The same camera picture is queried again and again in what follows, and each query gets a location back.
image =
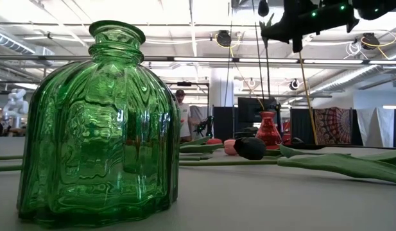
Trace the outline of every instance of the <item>black monitor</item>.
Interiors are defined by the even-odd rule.
[[[266,110],[274,111],[277,105],[276,99],[260,99]],[[239,122],[244,123],[260,123],[262,122],[259,112],[262,111],[262,106],[256,98],[238,98],[237,107],[239,113]]]

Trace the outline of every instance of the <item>ribbed glass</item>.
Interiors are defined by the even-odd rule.
[[[52,72],[30,104],[19,217],[53,228],[139,220],[177,198],[179,109],[140,65],[143,32],[89,31],[92,60]]]

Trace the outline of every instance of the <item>cap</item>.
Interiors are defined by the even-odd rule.
[[[177,90],[175,93],[176,96],[185,96],[184,90]]]

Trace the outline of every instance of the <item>white curtain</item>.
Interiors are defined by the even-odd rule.
[[[356,112],[364,146],[393,147],[394,110],[371,108],[358,109]]]

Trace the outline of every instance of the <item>yellow cable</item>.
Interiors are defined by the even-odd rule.
[[[305,70],[303,67],[303,60],[302,60],[302,53],[299,51],[299,60],[300,60],[300,67],[302,68],[302,77],[303,77],[303,86],[305,88],[305,95],[306,95],[306,100],[307,100],[307,107],[309,107],[309,114],[311,116],[311,122],[312,122],[312,130],[313,130],[313,137],[314,137],[314,143],[318,145],[318,136],[316,134],[316,127],[314,126],[314,119],[313,119],[313,111],[311,107],[311,99],[309,98],[309,93],[307,93],[307,85],[306,85],[306,78],[305,78]]]
[[[364,39],[364,37],[362,37],[362,38],[360,39],[360,42],[362,42],[363,44],[366,44],[366,45],[368,45],[368,46],[372,46],[372,47],[385,47],[385,46],[389,46],[390,44],[393,44],[393,43],[396,42],[396,36],[395,36],[395,39],[394,39],[393,41],[391,41],[391,42],[389,42],[389,43],[387,43],[387,44],[382,44],[382,45],[369,44],[369,43],[367,43],[367,42],[363,42],[363,39]]]
[[[232,57],[234,56],[234,53],[233,53],[231,47],[230,47],[230,55],[231,55]],[[245,77],[243,77],[243,75],[242,75],[241,71],[239,70],[239,68],[237,67],[236,63],[235,63],[235,66],[236,66],[237,71],[238,71],[239,74],[241,75],[243,81],[245,82],[246,86],[248,86],[250,92],[256,97],[256,99],[258,100],[258,102],[261,104],[262,109],[264,110],[263,103],[261,102],[261,100],[259,99],[259,97],[257,97],[257,95],[254,93],[254,90],[252,90],[252,89],[249,87],[249,83],[246,82]]]
[[[389,59],[389,57],[382,51],[382,49],[380,49],[379,47],[378,47],[378,49],[379,49],[380,53],[382,53],[382,55],[383,55],[386,59]]]
[[[237,37],[237,43],[236,43],[235,45],[229,46],[229,47],[225,47],[225,46],[222,46],[221,44],[219,44],[217,38],[218,38],[218,34],[215,34],[215,42],[218,44],[219,47],[223,47],[223,48],[233,48],[233,47],[236,47],[237,45],[239,45],[239,42],[240,42],[240,40],[241,40],[241,37],[238,36],[238,37]]]

